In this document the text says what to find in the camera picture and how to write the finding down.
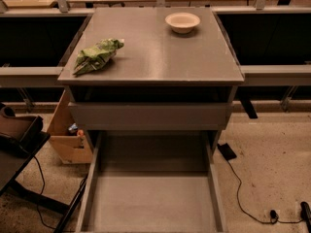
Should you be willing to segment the grey drawer cabinet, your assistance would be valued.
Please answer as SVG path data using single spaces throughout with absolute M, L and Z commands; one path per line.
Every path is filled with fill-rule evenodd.
M 123 43 L 103 69 L 81 76 L 68 60 L 58 81 L 88 138 L 99 131 L 195 132 L 214 147 L 225 130 L 244 77 L 209 8 L 193 8 L 200 23 L 180 35 L 166 23 L 171 8 L 97 8 L 76 45 Z

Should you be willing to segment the open grey middle drawer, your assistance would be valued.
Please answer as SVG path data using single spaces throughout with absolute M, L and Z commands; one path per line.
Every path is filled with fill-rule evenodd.
M 228 233 L 208 135 L 100 133 L 76 233 Z

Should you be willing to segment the green chip bag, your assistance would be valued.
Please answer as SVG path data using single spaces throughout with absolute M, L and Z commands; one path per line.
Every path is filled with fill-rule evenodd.
M 80 76 L 101 70 L 113 58 L 117 50 L 124 46 L 118 39 L 104 39 L 90 48 L 81 50 L 76 59 L 74 75 Z

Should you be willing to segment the cardboard box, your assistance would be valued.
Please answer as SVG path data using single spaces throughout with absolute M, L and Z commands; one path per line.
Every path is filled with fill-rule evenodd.
M 48 133 L 51 135 L 49 142 L 63 164 L 90 163 L 92 150 L 86 136 L 72 128 L 75 120 L 69 110 L 69 102 L 70 96 L 64 91 L 48 127 Z

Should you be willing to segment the white paper bowl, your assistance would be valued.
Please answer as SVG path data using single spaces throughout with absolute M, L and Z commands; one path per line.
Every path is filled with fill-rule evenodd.
M 174 13 L 168 15 L 165 22 L 175 33 L 188 34 L 200 23 L 200 18 L 191 13 Z

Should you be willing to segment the brown bag on table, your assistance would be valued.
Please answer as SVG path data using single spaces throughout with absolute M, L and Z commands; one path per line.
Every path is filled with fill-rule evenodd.
M 26 157 L 31 153 L 28 147 L 42 129 L 40 116 L 16 116 L 11 107 L 1 104 L 0 150 Z

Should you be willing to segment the black side table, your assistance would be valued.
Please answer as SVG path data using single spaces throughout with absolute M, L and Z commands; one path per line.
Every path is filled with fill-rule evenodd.
M 38 213 L 39 208 L 43 207 L 62 215 L 61 220 L 57 226 L 49 226 L 53 233 L 72 233 L 71 230 L 66 230 L 65 227 L 72 214 L 76 210 L 78 204 L 81 202 L 86 189 L 86 179 L 84 177 L 80 186 L 69 204 L 54 200 L 43 194 L 45 189 L 45 178 L 36 154 L 44 146 L 50 138 L 50 134 L 40 132 L 30 145 L 24 148 L 19 142 L 13 138 L 1 138 L 0 151 L 0 195 L 9 192 L 16 197 L 24 199 L 36 205 Z M 25 188 L 17 181 L 18 175 L 24 170 L 31 160 L 37 162 L 39 172 L 42 178 L 43 186 L 39 193 Z

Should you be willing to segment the black plug at right edge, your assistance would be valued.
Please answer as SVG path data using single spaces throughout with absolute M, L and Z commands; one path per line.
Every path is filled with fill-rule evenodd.
M 311 209 L 307 202 L 301 202 L 301 218 L 306 222 L 308 232 L 311 233 Z

